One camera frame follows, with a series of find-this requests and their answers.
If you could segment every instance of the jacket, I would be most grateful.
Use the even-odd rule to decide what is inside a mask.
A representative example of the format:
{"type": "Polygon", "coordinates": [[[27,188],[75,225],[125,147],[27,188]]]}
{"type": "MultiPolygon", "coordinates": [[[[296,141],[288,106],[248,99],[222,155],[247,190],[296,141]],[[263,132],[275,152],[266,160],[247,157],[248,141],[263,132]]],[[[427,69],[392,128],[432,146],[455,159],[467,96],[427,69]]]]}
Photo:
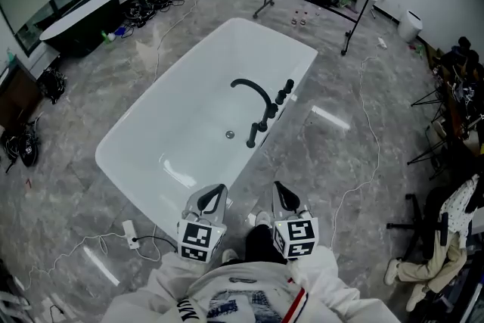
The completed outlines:
{"type": "Polygon", "coordinates": [[[146,287],[113,300],[101,323],[399,323],[381,300],[360,299],[338,278],[326,247],[285,266],[247,262],[205,275],[206,265],[175,253],[162,260],[146,287]]]}

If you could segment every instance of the jacket sleeve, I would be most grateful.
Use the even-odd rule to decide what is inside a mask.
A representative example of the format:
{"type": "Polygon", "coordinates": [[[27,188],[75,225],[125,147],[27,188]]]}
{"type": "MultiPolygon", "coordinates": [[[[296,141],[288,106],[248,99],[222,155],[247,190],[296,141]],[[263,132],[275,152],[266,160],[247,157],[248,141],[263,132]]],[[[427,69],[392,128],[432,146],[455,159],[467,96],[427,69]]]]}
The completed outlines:
{"type": "Polygon", "coordinates": [[[467,235],[469,234],[469,225],[459,231],[459,248],[465,249],[467,247],[467,235]]]}
{"type": "Polygon", "coordinates": [[[338,278],[333,252],[316,247],[310,256],[288,264],[293,280],[346,323],[399,323],[379,299],[360,299],[355,288],[338,278]]]}
{"type": "Polygon", "coordinates": [[[175,253],[167,253],[162,265],[154,269],[146,287],[134,293],[115,297],[101,323],[156,322],[160,315],[182,299],[187,289],[208,266],[183,260],[175,253]]]}

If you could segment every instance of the bottle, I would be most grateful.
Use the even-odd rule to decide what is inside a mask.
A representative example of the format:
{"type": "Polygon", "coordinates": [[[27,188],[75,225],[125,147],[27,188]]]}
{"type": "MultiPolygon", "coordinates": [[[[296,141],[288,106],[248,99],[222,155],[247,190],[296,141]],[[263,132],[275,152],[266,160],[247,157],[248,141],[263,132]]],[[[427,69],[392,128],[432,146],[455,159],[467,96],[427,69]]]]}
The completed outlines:
{"type": "Polygon", "coordinates": [[[308,11],[304,11],[304,13],[302,14],[302,17],[301,17],[301,26],[306,25],[307,19],[308,19],[308,11]]]}
{"type": "Polygon", "coordinates": [[[14,61],[15,56],[10,51],[10,48],[7,48],[7,56],[8,56],[8,62],[13,62],[14,61]]]}
{"type": "Polygon", "coordinates": [[[296,10],[296,12],[294,12],[293,19],[291,20],[292,25],[297,26],[298,20],[299,20],[299,11],[296,10]]]}

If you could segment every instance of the faucet handle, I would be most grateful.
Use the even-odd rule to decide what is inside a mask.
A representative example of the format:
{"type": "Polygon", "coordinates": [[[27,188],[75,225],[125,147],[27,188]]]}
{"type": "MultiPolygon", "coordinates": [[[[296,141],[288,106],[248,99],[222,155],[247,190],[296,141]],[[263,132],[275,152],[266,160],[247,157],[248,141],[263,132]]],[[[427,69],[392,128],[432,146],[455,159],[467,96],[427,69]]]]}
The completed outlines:
{"type": "Polygon", "coordinates": [[[279,110],[279,107],[277,104],[274,104],[272,103],[271,104],[271,107],[269,109],[269,115],[268,115],[268,118],[269,119],[274,119],[275,118],[275,114],[278,112],[279,110]]]}
{"type": "Polygon", "coordinates": [[[278,96],[275,98],[275,103],[277,105],[282,105],[284,103],[284,99],[286,98],[287,94],[284,90],[280,90],[278,92],[278,96]]]}
{"type": "Polygon", "coordinates": [[[294,87],[294,81],[292,79],[288,79],[286,82],[286,86],[284,87],[284,91],[286,94],[290,94],[294,87]]]}

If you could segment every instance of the office chair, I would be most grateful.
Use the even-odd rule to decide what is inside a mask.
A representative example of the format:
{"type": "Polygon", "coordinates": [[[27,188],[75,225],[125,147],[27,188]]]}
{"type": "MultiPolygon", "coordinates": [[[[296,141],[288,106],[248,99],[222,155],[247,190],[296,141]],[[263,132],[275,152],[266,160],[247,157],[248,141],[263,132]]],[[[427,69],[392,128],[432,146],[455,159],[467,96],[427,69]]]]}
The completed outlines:
{"type": "Polygon", "coordinates": [[[405,199],[411,200],[414,208],[414,219],[412,224],[395,224],[387,223],[387,229],[413,230],[414,235],[410,240],[407,251],[402,260],[407,261],[412,251],[417,246],[420,239],[423,242],[423,257],[431,259],[433,257],[433,242],[435,232],[440,231],[440,245],[447,245],[448,237],[448,214],[442,214],[441,222],[438,222],[440,208],[444,202],[453,194],[449,188],[434,188],[428,195],[423,210],[423,216],[420,212],[420,206],[415,194],[406,194],[405,199]]]}

